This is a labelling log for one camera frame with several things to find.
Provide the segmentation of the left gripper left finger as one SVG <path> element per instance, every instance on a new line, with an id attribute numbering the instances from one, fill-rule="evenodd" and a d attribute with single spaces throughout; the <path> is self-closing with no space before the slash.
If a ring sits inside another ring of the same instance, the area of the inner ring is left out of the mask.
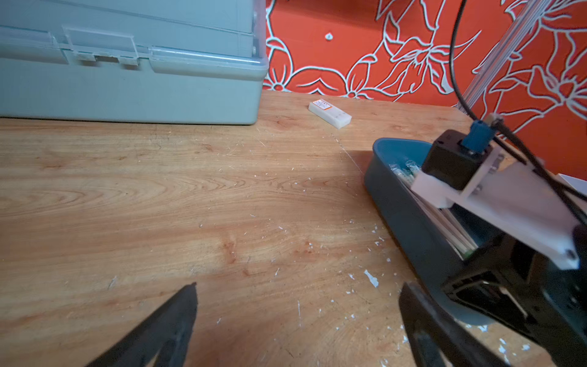
<path id="1" fill-rule="evenodd" d="M 184 365 L 197 307 L 197 285 L 187 284 L 89 365 Z"/>

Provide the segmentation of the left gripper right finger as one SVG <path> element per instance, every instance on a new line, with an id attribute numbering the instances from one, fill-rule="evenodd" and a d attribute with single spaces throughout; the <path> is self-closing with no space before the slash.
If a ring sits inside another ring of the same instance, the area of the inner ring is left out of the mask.
<path id="1" fill-rule="evenodd" d="M 506 366 L 454 321 L 416 283 L 405 283 L 399 307 L 417 366 Z"/>

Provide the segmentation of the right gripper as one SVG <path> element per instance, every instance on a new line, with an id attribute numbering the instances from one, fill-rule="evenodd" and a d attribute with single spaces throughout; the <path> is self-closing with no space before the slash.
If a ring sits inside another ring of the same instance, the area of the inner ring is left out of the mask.
<path id="1" fill-rule="evenodd" d="M 477 249 L 443 284 L 452 300 L 543 347 L 558 366 L 586 364 L 586 227 L 573 230 L 579 267 L 503 234 Z"/>

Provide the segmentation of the blue plastic storage box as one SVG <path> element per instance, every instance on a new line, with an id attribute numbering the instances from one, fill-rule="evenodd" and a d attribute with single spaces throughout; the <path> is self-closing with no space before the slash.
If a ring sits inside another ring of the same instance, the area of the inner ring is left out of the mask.
<path id="1" fill-rule="evenodd" d="M 390 168 L 406 168 L 407 161 L 422 164 L 430 147 L 410 139 L 376 140 L 365 186 L 431 298 L 465 324 L 493 324 L 490 317 L 451 301 L 442 291 L 442 284 L 463 268 L 463 260 Z"/>

